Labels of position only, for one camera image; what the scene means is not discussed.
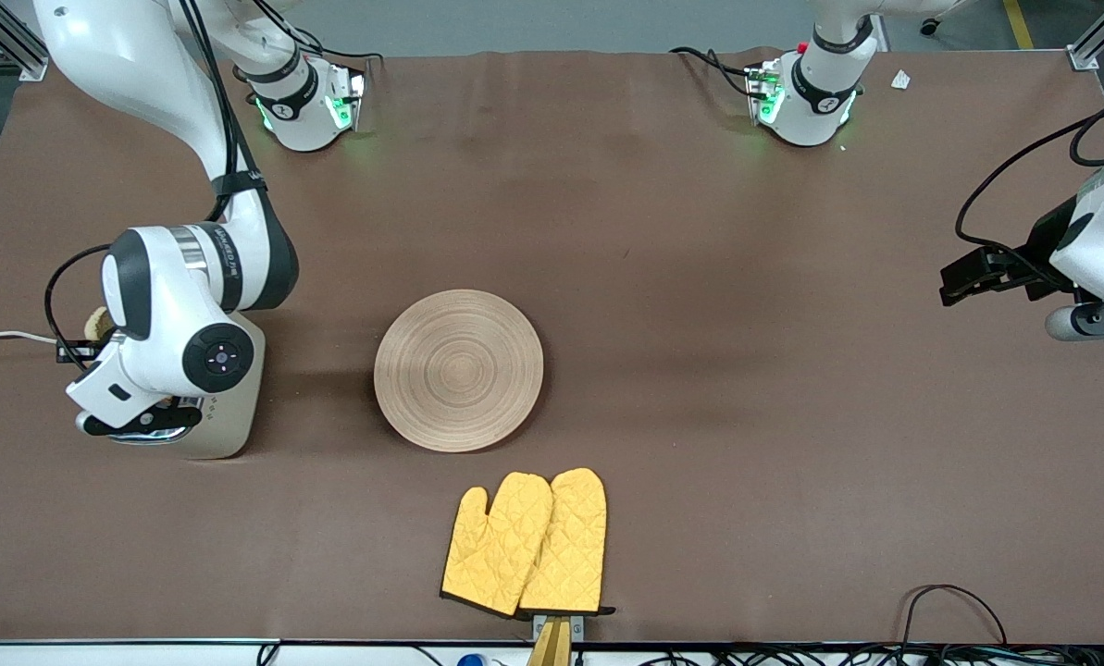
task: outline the brown table surface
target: brown table surface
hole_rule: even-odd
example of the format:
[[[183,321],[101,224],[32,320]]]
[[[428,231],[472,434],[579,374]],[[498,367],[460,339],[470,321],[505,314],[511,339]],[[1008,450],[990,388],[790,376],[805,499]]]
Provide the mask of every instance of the brown table surface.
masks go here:
[[[619,607],[591,639],[891,641],[907,591],[953,582],[1012,641],[1104,642],[1104,342],[1045,336],[1060,296],[936,294],[966,194],[1101,87],[1061,52],[882,54],[866,84],[814,149],[675,55],[389,60],[362,133],[316,155],[240,105],[301,260],[252,316],[250,447],[79,435],[72,368],[0,342],[0,637],[526,636],[437,598],[455,504],[588,465]],[[1048,147],[972,229],[1020,243],[1086,173]],[[188,148],[52,67],[0,145],[0,329],[44,329],[70,254],[209,203]],[[60,288],[71,332],[97,269]],[[388,325],[450,287],[510,299],[546,347],[533,417],[475,455],[401,440],[371,391]],[[948,595],[919,607],[915,639],[992,637]]]

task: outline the round wooden tray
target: round wooden tray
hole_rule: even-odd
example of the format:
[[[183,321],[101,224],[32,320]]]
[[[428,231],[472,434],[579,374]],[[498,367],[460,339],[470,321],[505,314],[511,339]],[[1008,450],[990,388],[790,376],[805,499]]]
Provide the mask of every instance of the round wooden tray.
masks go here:
[[[445,453],[511,434],[542,383],[543,349],[523,313],[471,289],[408,307],[374,358],[374,395],[386,421],[408,441]]]

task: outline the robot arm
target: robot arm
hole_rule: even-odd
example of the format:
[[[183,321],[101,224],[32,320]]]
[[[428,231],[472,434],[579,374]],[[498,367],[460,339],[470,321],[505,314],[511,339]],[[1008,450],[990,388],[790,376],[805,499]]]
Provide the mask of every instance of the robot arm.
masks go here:
[[[796,146],[827,142],[848,121],[856,87],[877,53],[870,14],[934,15],[958,0],[810,0],[814,39],[802,54],[783,54],[751,72],[756,123]]]
[[[265,126],[282,145],[315,151],[353,127],[364,87],[361,73],[352,75],[318,54],[306,54],[250,0],[200,4],[212,41],[247,77]],[[184,14],[174,9],[172,17],[178,30],[189,34]]]
[[[103,264],[118,330],[66,393],[112,427],[168,395],[226,391],[255,348],[226,313],[277,307],[297,279],[297,257],[272,210],[263,177],[237,136],[229,173],[226,131],[212,85],[156,0],[36,0],[55,64],[104,105],[184,140],[217,192],[230,193],[223,224],[134,228]]]
[[[1104,114],[1085,121],[1090,126]],[[942,304],[1025,287],[1029,299],[1063,292],[1075,304],[1047,317],[1045,330],[1062,341],[1104,340],[1104,166],[1038,220],[1025,244],[1009,253],[997,244],[964,254],[941,271]]]

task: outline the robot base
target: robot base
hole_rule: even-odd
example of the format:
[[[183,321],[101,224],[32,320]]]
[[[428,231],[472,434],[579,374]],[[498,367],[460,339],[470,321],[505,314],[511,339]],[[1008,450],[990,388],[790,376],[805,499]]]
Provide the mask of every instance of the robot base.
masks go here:
[[[792,71],[799,59],[797,51],[783,54],[773,63],[764,63],[767,71],[775,71],[779,82],[772,89],[764,89],[771,98],[750,98],[750,115],[755,123],[769,128],[777,138],[794,146],[809,147],[826,144],[839,126],[848,121],[856,93],[852,93],[838,109],[830,114],[817,114],[806,99],[794,93]]]
[[[267,109],[258,98],[255,102],[264,117],[264,128],[276,135],[285,148],[298,152],[319,151],[339,138],[341,133],[357,130],[367,84],[361,73],[352,76],[347,67],[326,60],[307,59],[306,62],[326,84],[302,106],[296,119],[278,117],[280,109],[277,105]],[[261,85],[255,84],[253,88],[259,93]],[[284,113],[290,113],[290,109],[285,108]]]
[[[247,376],[234,389],[204,398],[181,398],[182,404],[202,410],[202,422],[188,427],[159,430],[148,435],[110,435],[113,442],[128,446],[159,447],[184,459],[230,458],[243,450],[251,433],[255,405],[259,401],[264,374],[265,337],[247,317],[233,313],[231,319],[247,330],[255,346],[255,359]]]
[[[1062,342],[1104,340],[1104,303],[1055,309],[1045,317],[1045,332]]]

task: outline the yellow oven mitt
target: yellow oven mitt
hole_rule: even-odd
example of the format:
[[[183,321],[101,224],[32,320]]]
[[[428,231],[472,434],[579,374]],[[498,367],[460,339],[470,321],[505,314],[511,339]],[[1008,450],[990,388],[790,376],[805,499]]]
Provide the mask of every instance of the yellow oven mitt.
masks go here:
[[[605,560],[605,486],[592,469],[564,472],[552,480],[552,522],[523,598],[526,614],[597,615]]]
[[[552,518],[552,489],[542,476],[512,472],[489,511],[487,501],[485,488],[461,497],[440,595],[510,617]]]

